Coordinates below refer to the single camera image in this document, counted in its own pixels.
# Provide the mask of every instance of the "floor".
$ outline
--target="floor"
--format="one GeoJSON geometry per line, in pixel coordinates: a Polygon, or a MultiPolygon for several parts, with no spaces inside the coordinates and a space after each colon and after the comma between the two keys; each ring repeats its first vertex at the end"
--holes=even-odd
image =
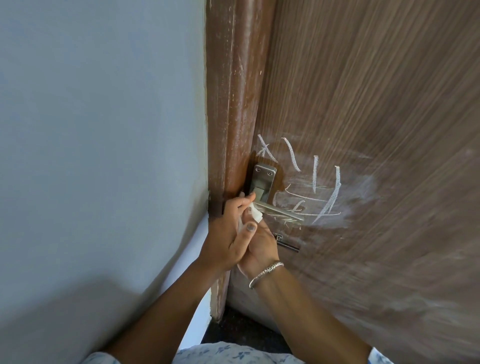
{"type": "Polygon", "coordinates": [[[264,352],[291,354],[282,335],[228,306],[220,323],[210,323],[202,344],[219,341],[250,346],[264,352]]]}

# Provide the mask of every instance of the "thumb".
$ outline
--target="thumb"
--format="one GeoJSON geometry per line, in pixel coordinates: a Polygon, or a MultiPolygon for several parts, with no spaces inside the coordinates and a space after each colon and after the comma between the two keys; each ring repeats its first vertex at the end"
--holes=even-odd
{"type": "Polygon", "coordinates": [[[250,243],[250,240],[252,240],[256,231],[257,224],[250,221],[245,224],[237,234],[237,237],[233,242],[233,249],[235,249],[235,253],[240,255],[240,257],[242,257],[247,251],[248,244],[250,243]]]}

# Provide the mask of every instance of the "silver bracelet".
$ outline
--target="silver bracelet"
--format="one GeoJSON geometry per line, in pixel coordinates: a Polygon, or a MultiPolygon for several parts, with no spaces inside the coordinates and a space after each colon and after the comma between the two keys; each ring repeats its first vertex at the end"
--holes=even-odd
{"type": "Polygon", "coordinates": [[[256,276],[254,279],[252,279],[252,281],[250,282],[250,284],[248,285],[250,288],[253,288],[253,286],[255,285],[255,283],[257,283],[257,281],[263,277],[265,274],[267,273],[270,273],[270,272],[273,272],[273,270],[276,268],[276,267],[279,267],[279,266],[282,266],[283,263],[282,262],[275,262],[273,263],[271,266],[268,266],[267,268],[265,268],[263,270],[262,273],[260,273],[258,276],[256,276]]]}

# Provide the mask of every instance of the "fingernail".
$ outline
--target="fingernail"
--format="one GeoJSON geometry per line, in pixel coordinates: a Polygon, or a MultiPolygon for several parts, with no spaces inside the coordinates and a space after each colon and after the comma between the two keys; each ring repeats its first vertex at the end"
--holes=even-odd
{"type": "Polygon", "coordinates": [[[256,225],[255,224],[247,224],[247,230],[248,231],[255,231],[256,229],[256,225]]]}

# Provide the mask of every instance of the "white shirt with blue flowers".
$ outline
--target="white shirt with blue flowers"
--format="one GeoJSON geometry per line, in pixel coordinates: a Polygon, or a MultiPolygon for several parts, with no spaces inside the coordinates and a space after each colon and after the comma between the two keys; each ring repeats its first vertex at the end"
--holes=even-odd
{"type": "MultiPolygon", "coordinates": [[[[201,344],[189,349],[179,350],[172,364],[303,364],[291,354],[269,354],[248,346],[218,342],[201,344]]],[[[120,364],[113,356],[104,352],[95,352],[82,364],[120,364]]],[[[372,349],[368,364],[393,364],[378,350],[372,349]]]]}

